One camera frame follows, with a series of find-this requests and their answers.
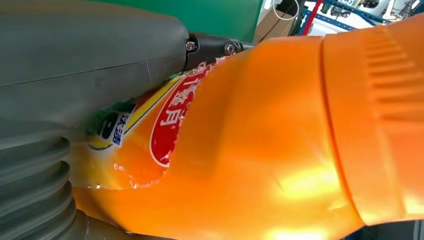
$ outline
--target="bottle label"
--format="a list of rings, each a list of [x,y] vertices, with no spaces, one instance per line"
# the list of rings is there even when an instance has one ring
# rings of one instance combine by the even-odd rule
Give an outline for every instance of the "bottle label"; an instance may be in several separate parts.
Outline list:
[[[214,65],[170,80],[157,90],[96,112],[84,142],[72,144],[67,162],[74,186],[136,189],[160,180],[195,91]]]

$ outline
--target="blue metal frame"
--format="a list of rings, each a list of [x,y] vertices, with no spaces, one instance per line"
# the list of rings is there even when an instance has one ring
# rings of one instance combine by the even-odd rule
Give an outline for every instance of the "blue metal frame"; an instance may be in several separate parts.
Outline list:
[[[308,21],[308,18],[311,16],[311,11],[309,11],[308,9],[305,9],[305,8],[304,8],[304,9],[302,10],[302,13],[306,15],[306,21]],[[318,13],[316,14],[315,18],[317,18],[317,19],[319,19],[319,20],[321,20],[321,21],[324,21],[324,22],[326,22],[326,23],[329,23],[329,24],[331,24],[331,25],[334,25],[334,26],[336,26],[336,27],[339,27],[339,28],[341,28],[341,29],[344,29],[344,30],[346,30],[346,31],[352,31],[352,30],[357,29],[357,28],[355,28],[355,27],[353,27],[353,26],[349,26],[349,25],[347,25],[347,24],[341,23],[341,22],[339,22],[339,21],[337,21],[337,20],[334,20],[334,19],[331,19],[331,18],[329,18],[329,17],[326,17],[326,16],[323,16],[323,15],[320,15],[320,14],[318,14]],[[300,28],[299,33],[303,33],[303,30],[304,30],[304,29],[305,29],[305,24],[303,24],[303,25],[302,25],[302,27]]]
[[[317,0],[306,0],[307,2],[316,2]],[[349,5],[346,5],[346,4],[343,4],[343,3],[341,3],[341,2],[338,2],[338,1],[336,1],[336,0],[323,0],[323,2],[322,2],[323,4],[330,4],[330,5],[332,5],[332,6],[336,6],[336,7],[339,7],[339,8],[341,8],[341,9],[343,9],[343,10],[347,10],[347,11],[349,11],[349,12],[352,12],[352,13],[354,13],[354,14],[356,14],[356,15],[358,15],[358,16],[360,16],[361,18],[363,18],[367,23],[369,23],[369,24],[371,24],[371,25],[373,25],[373,26],[375,26],[376,25],[376,23],[375,22],[372,22],[372,21],[370,21],[370,20],[373,20],[373,21],[376,21],[376,22],[378,22],[378,23],[382,23],[382,24],[388,24],[388,23],[391,23],[391,21],[389,21],[389,20],[387,20],[387,19],[384,19],[384,18],[382,18],[382,17],[380,17],[380,16],[376,16],[376,15],[374,15],[374,14],[371,14],[371,13],[368,13],[368,12],[366,12],[366,11],[362,11],[362,10],[359,10],[359,9],[357,9],[357,8],[354,8],[353,6],[349,6]]]

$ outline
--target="orange plastic bottle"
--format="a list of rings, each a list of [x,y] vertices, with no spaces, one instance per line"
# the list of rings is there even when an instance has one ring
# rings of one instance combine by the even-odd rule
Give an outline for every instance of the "orange plastic bottle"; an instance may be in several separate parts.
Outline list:
[[[99,187],[75,187],[78,207],[181,240],[336,240],[422,218],[423,26],[271,39],[171,81],[79,163]]]

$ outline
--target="metal screw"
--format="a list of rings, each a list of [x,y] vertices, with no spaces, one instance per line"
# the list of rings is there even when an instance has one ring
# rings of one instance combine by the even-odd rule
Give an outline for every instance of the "metal screw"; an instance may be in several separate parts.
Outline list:
[[[236,47],[232,43],[227,43],[225,45],[225,54],[227,56],[236,54]]]
[[[196,43],[194,42],[194,41],[188,41],[186,44],[185,44],[185,50],[187,51],[187,52],[191,52],[191,51],[193,51],[193,50],[195,50],[196,49]]]

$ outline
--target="green wall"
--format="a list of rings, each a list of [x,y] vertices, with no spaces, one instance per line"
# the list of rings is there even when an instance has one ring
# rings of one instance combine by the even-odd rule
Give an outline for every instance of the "green wall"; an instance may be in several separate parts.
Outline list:
[[[177,17],[190,32],[251,42],[262,0],[98,0]]]

